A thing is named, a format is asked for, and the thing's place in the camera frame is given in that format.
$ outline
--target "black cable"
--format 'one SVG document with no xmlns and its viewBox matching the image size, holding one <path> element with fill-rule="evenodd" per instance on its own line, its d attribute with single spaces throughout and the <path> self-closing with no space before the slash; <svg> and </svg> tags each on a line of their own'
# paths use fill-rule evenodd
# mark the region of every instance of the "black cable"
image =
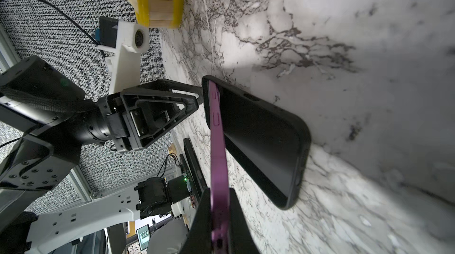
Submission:
<svg viewBox="0 0 455 254">
<path fill-rule="evenodd" d="M 14 143 L 15 141 L 20 140 L 20 139 L 21 139 L 21 137 L 18 137 L 18 138 L 15 138 L 13 140 L 8 141 L 7 143 L 3 143 L 2 145 L 0 145 L 0 149 L 3 148 L 5 145 L 8 145 L 10 143 Z"/>
<path fill-rule="evenodd" d="M 71 19 L 71 17 L 66 15 L 57 6 L 53 5 L 52 3 L 50 3 L 46 0 L 36 0 L 36 1 L 42 2 L 44 4 L 49 5 L 50 7 L 54 8 L 57 12 L 59 12 L 61 15 L 63 15 L 63 17 L 65 17 L 67 20 L 69 20 L 71 23 L 73 23 L 73 25 L 75 25 L 79 30 L 81 30 L 81 32 L 84 33 L 96 46 L 99 45 L 98 41 L 96 41 L 90 34 L 87 33 L 87 31 L 85 31 L 81 26 L 79 26 L 79 24 L 77 24 L 76 21 Z M 100 50 L 100 52 L 101 52 L 101 56 L 104 59 L 106 57 L 105 53 L 102 50 Z"/>
<path fill-rule="evenodd" d="M 156 175 L 157 177 L 160 177 L 160 178 L 163 178 L 164 176 L 164 173 L 166 173 L 166 166 L 168 165 L 168 158 L 169 156 L 171 156 L 177 163 L 177 155 L 175 153 L 172 153 L 172 154 L 168 154 L 168 156 L 166 156 L 166 158 L 164 159 L 163 161 L 163 164 L 161 165 L 160 167 L 160 170 L 158 171 L 158 174 Z M 164 165 L 164 171 L 163 171 L 163 174 L 160 175 L 160 172 L 161 172 L 161 169 L 163 168 L 163 165 Z"/>
<path fill-rule="evenodd" d="M 174 158 L 174 161 L 175 161 L 175 165 L 177 166 L 181 166 L 181 164 L 177 163 L 177 161 L 180 162 L 180 160 L 177 159 L 177 155 L 175 153 L 171 153 L 170 155 L 172 155 L 172 157 Z"/>
</svg>

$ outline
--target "white plastic bracket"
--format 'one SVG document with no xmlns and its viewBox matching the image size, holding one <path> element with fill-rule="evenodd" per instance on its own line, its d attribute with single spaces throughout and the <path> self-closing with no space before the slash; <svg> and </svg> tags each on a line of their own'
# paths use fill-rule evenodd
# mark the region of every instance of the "white plastic bracket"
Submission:
<svg viewBox="0 0 455 254">
<path fill-rule="evenodd" d="M 136 46 L 137 31 L 140 31 L 143 37 L 141 46 Z M 147 52 L 149 47 L 150 34 L 147 27 L 122 20 L 118 21 L 116 47 L 98 45 L 100 50 L 115 54 L 112 57 L 105 57 L 106 66 L 111 75 L 109 94 L 140 85 L 141 53 Z"/>
<path fill-rule="evenodd" d="M 31 223 L 27 242 L 31 249 L 26 254 L 47 254 L 79 237 L 126 221 L 140 218 L 136 210 L 139 193 L 134 186 L 77 208 L 55 213 L 42 213 Z"/>
</svg>

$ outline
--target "screen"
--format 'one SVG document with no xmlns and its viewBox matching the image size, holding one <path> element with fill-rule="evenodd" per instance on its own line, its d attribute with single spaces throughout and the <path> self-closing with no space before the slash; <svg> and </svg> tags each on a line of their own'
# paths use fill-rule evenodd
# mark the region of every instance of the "screen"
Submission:
<svg viewBox="0 0 455 254">
<path fill-rule="evenodd" d="M 148 230 L 148 224 L 144 225 L 140 229 L 136 229 L 137 239 L 139 240 L 139 248 L 142 250 L 148 247 L 148 241 L 150 240 L 150 232 Z"/>
<path fill-rule="evenodd" d="M 288 121 L 248 96 L 223 89 L 220 104 L 224 134 L 287 197 L 299 158 L 299 137 Z"/>
</svg>

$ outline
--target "gray carpet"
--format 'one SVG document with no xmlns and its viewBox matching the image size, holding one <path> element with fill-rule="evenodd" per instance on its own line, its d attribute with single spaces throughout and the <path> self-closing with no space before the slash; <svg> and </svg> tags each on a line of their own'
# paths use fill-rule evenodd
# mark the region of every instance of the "gray carpet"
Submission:
<svg viewBox="0 0 455 254">
<path fill-rule="evenodd" d="M 100 16 L 135 22 L 127 0 L 47 0 L 72 17 L 86 31 L 93 32 Z M 32 0 L 11 0 L 0 4 L 0 22 L 21 58 L 38 55 L 79 85 L 87 98 L 95 101 L 107 95 L 110 77 L 94 44 L 51 7 Z M 141 81 L 164 77 L 159 32 L 150 30 L 150 50 L 141 59 Z M 0 143 L 20 133 L 0 122 Z M 156 171 L 167 155 L 167 134 L 150 148 L 131 153 L 115 153 L 106 146 L 85 146 L 80 167 L 94 191 L 101 191 Z M 0 160 L 13 144 L 0 149 Z M 29 210 L 42 213 L 77 200 L 66 179 L 52 192 L 36 200 Z"/>
</svg>

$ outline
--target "white marble surface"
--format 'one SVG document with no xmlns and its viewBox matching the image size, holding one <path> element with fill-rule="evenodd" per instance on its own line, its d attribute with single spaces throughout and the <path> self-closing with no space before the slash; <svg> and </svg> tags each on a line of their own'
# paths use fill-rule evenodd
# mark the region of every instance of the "white marble surface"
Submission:
<svg viewBox="0 0 455 254">
<path fill-rule="evenodd" d="M 455 253 L 455 0 L 186 0 L 168 78 L 212 74 L 299 115 L 314 144 L 278 210 L 231 157 L 263 253 Z M 203 109 L 176 128 L 210 178 Z"/>
</svg>

